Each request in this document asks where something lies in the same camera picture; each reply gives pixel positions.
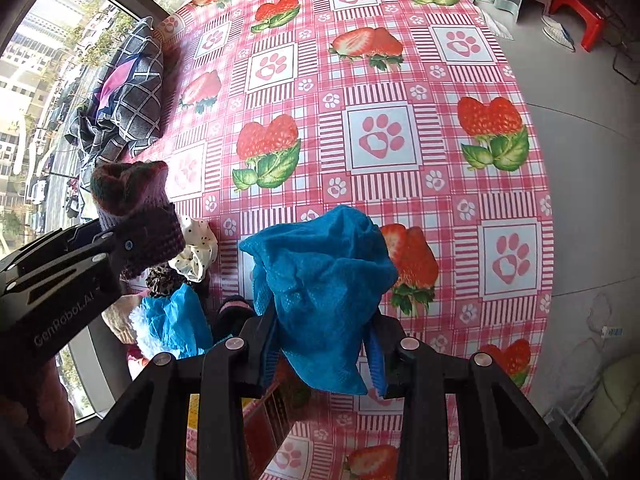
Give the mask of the white polka dot scrunchie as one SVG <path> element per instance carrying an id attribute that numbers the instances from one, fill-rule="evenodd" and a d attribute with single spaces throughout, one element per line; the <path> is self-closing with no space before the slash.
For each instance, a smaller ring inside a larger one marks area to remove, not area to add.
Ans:
<path id="1" fill-rule="evenodd" d="M 168 266 L 189 282 L 201 283 L 218 256 L 218 240 L 205 220 L 179 218 L 186 246 L 168 261 Z"/>

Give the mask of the blue mesh cloth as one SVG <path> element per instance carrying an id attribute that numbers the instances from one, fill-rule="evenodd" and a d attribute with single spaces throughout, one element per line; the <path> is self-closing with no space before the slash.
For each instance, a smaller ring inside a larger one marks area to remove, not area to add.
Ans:
<path id="1" fill-rule="evenodd" d="M 258 314 L 276 310 L 281 351 L 316 390 L 363 396 L 364 328 L 396 283 L 380 228 L 341 205 L 314 220 L 270 226 L 239 244 L 254 260 Z"/>

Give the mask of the leopard print scrunchie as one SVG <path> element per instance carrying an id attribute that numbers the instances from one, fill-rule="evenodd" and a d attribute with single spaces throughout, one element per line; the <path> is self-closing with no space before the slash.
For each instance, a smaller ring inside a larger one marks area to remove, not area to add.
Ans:
<path id="1" fill-rule="evenodd" d="M 183 284 L 183 276 L 168 263 L 152 266 L 145 278 L 148 295 L 152 298 L 170 297 Z"/>

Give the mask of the blue crumpled cloth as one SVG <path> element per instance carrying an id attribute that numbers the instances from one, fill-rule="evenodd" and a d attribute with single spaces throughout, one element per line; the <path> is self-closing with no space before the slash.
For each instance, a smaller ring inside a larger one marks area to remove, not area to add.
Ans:
<path id="1" fill-rule="evenodd" d="M 187 284 L 170 297 L 143 297 L 129 319 L 136 345 L 148 360 L 163 352 L 179 360 L 192 358 L 214 346 L 200 298 Z"/>

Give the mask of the grey plaid star cloth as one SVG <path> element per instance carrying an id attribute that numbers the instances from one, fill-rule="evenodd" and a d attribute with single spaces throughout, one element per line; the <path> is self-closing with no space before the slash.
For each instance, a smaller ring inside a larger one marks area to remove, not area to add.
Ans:
<path id="1" fill-rule="evenodd" d="M 93 90 L 72 113 L 65 140 L 85 166 L 134 157 L 160 138 L 164 57 L 152 18 L 134 25 Z"/>

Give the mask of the pink strawberry tablecloth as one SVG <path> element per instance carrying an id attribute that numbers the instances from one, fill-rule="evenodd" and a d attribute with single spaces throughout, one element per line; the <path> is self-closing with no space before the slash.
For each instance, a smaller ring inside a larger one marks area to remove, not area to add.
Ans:
<path id="1" fill-rule="evenodd" d="M 338 206 L 400 263 L 381 311 L 528 393 L 551 304 L 544 158 L 470 0 L 192 0 L 159 24 L 160 138 L 180 214 L 209 222 L 217 297 L 253 293 L 247 237 Z"/>

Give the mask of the red plastic stool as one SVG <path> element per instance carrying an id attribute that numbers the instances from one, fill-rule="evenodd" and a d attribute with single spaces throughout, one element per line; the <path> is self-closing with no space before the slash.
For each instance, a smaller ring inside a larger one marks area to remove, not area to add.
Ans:
<path id="1" fill-rule="evenodd" d="M 596 43 L 602 38 L 606 26 L 606 18 L 600 12 L 592 0 L 552 0 L 549 13 L 566 6 L 578 14 L 585 23 L 585 32 L 580 44 L 582 48 L 590 52 Z"/>

